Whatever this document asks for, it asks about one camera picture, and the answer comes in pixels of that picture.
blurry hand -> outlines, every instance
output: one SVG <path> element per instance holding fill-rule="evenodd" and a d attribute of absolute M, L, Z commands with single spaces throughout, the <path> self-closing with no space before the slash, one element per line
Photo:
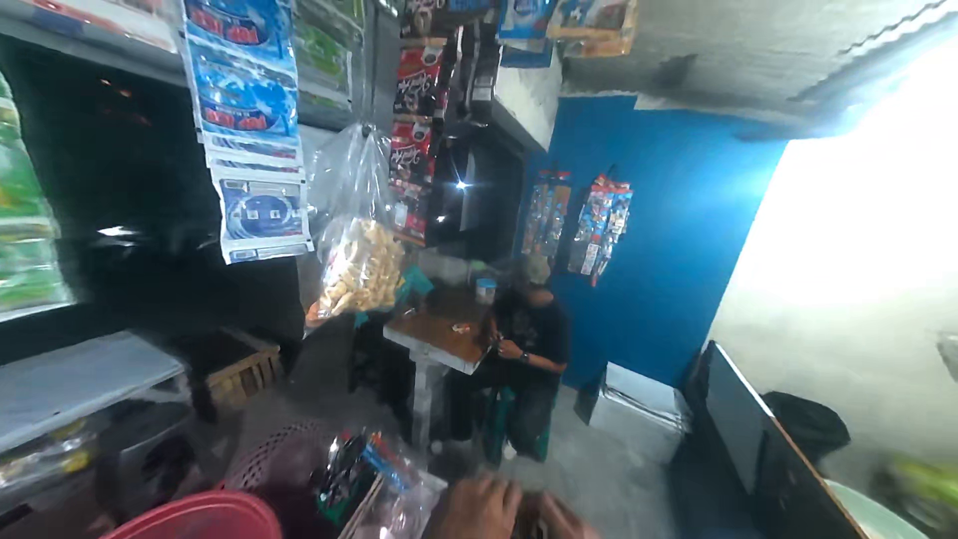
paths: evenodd
<path fill-rule="evenodd" d="M 507 360 L 517 360 L 522 357 L 522 348 L 511 340 L 499 341 L 499 357 Z"/>
<path fill-rule="evenodd" d="M 595 528 L 548 492 L 539 497 L 538 510 L 539 517 L 549 527 L 549 539 L 601 539 Z"/>
<path fill-rule="evenodd" d="M 485 475 L 459 481 L 446 495 L 439 523 L 430 524 L 430 539 L 509 539 L 513 534 L 522 502 L 517 483 Z"/>

ceiling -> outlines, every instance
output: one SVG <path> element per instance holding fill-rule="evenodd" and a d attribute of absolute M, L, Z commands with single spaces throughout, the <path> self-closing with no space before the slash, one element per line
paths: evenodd
<path fill-rule="evenodd" d="M 568 59 L 563 90 L 787 123 L 817 109 L 814 88 L 950 12 L 958 0 L 639 0 L 631 53 Z"/>

wooden table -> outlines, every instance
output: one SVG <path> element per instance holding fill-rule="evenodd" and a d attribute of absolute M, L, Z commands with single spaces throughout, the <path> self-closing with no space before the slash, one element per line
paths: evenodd
<path fill-rule="evenodd" d="M 475 293 L 468 290 L 437 290 L 415 314 L 397 316 L 382 328 L 382 336 L 409 349 L 416 364 L 413 391 L 413 444 L 429 445 L 429 426 L 434 395 L 442 395 L 443 379 L 450 368 L 466 374 L 475 372 L 490 349 L 484 337 L 483 322 L 490 310 L 479 305 Z M 456 333 L 455 324 L 469 324 L 469 331 Z"/>

plastic jar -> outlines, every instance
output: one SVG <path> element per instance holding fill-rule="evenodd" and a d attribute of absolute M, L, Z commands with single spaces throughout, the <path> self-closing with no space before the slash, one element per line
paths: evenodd
<path fill-rule="evenodd" d="M 495 279 L 484 277 L 476 279 L 476 302 L 480 305 L 491 305 L 495 301 Z"/>

man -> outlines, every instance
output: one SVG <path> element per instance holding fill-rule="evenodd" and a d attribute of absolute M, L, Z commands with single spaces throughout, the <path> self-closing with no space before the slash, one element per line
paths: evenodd
<path fill-rule="evenodd" d="M 454 373 L 451 380 L 452 436 L 472 435 L 472 398 L 484 387 L 509 387 L 515 407 L 507 435 L 512 447 L 537 457 L 536 441 L 552 418 L 559 378 L 569 361 L 568 321 L 545 287 L 549 264 L 543 256 L 523 261 L 513 290 L 503 291 L 492 307 L 496 345 L 471 376 Z M 506 448 L 506 457 L 512 457 Z"/>

